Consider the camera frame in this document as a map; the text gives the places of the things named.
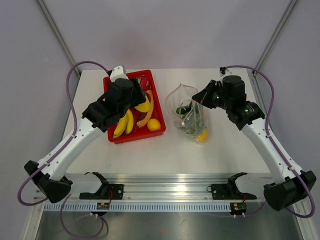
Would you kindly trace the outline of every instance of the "vertical metal pole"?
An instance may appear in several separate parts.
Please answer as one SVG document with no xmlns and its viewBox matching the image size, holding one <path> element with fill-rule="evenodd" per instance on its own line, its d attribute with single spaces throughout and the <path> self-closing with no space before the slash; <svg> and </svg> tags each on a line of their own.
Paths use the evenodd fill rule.
<svg viewBox="0 0 320 240">
<path fill-rule="evenodd" d="M 71 54 L 71 52 L 70 52 L 70 50 L 69 50 L 64 38 L 62 37 L 62 35 L 61 35 L 61 33 L 60 33 L 56 23 L 55 23 L 55 20 L 53 19 L 53 17 L 51 15 L 51 13 L 50 13 L 45 1 L 44 0 L 35 0 L 35 1 L 39 5 L 39 7 L 40 7 L 40 9 L 41 9 L 41 11 L 42 11 L 47 23 L 49 24 L 53 34 L 55 35 L 56 39 L 58 40 L 59 45 L 61 46 L 61 48 L 62 48 L 67 60 L 69 61 L 71 66 L 75 65 L 76 61 L 75 61 L 73 55 Z M 76 76 L 77 76 L 77 78 L 79 80 L 80 79 L 81 70 L 76 68 L 74 70 L 74 72 L 75 72 L 75 74 L 76 74 Z"/>
<path fill-rule="evenodd" d="M 271 52 L 273 46 L 275 45 L 277 39 L 279 38 L 280 33 L 283 31 L 284 26 L 286 25 L 289 17 L 291 16 L 298 2 L 299 0 L 291 0 L 289 2 L 284 13 L 282 14 L 280 21 L 278 22 L 275 30 L 273 31 L 267 45 L 265 46 L 257 64 L 255 65 L 256 69 L 260 70 L 261 66 L 264 64 L 265 60 L 267 59 L 269 53 Z"/>
</svg>

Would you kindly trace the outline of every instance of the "black bracket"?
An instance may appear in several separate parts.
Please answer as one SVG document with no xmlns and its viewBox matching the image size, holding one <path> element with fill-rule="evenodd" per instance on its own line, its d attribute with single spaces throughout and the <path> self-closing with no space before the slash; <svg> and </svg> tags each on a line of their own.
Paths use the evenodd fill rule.
<svg viewBox="0 0 320 240">
<path fill-rule="evenodd" d="M 255 200 L 257 197 L 250 193 L 240 192 L 236 186 L 236 179 L 246 175 L 246 172 L 237 173 L 228 178 L 227 183 L 214 183 L 208 186 L 211 187 L 213 200 Z"/>
<path fill-rule="evenodd" d="M 232 216 L 233 215 L 243 215 L 247 212 L 247 203 L 245 201 L 238 203 L 238 202 L 231 202 L 230 203 L 231 212 L 229 212 Z"/>
<path fill-rule="evenodd" d="M 93 172 L 96 175 L 102 185 L 99 190 L 95 193 L 82 192 L 80 193 L 79 199 L 81 200 L 109 200 L 112 193 L 112 200 L 122 200 L 124 196 L 123 184 L 112 184 L 107 181 L 100 173 Z"/>
</svg>

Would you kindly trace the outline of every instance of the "lemon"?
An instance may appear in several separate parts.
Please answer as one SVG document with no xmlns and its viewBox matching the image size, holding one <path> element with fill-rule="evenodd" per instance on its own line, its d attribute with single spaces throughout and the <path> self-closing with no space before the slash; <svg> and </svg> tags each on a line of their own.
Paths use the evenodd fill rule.
<svg viewBox="0 0 320 240">
<path fill-rule="evenodd" d="M 147 123 L 148 129 L 150 131 L 156 131 L 161 129 L 161 124 L 157 119 L 151 118 Z"/>
<path fill-rule="evenodd" d="M 207 139 L 207 137 L 208 137 L 208 129 L 205 128 L 200 135 L 198 135 L 198 136 L 195 137 L 195 139 L 196 139 L 198 142 L 202 143 L 202 142 L 204 142 L 204 141 Z"/>
</svg>

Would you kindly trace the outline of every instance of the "white cable clip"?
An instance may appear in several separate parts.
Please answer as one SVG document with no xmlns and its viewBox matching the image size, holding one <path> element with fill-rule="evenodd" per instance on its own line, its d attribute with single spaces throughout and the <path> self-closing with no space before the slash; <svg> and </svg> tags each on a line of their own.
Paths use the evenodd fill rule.
<svg viewBox="0 0 320 240">
<path fill-rule="evenodd" d="M 274 135 L 272 133 L 269 133 L 266 137 L 267 138 L 270 138 L 270 137 L 273 137 Z"/>
</svg>

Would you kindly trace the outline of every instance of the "metal floor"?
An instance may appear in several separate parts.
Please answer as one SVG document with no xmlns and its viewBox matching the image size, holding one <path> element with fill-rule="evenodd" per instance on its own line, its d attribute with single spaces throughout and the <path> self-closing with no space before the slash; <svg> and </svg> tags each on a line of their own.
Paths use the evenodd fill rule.
<svg viewBox="0 0 320 240">
<path fill-rule="evenodd" d="M 259 208 L 248 203 L 248 212 Z M 63 219 L 70 225 L 83 212 L 65 212 Z M 260 214 L 233 219 L 190 212 L 108 212 L 98 240 L 302 240 L 297 219 L 286 210 L 280 212 L 267 206 Z M 78 235 L 95 234 L 101 227 L 94 217 L 84 218 L 68 229 Z M 36 240 L 73 240 L 62 229 L 58 211 L 44 211 Z"/>
</svg>

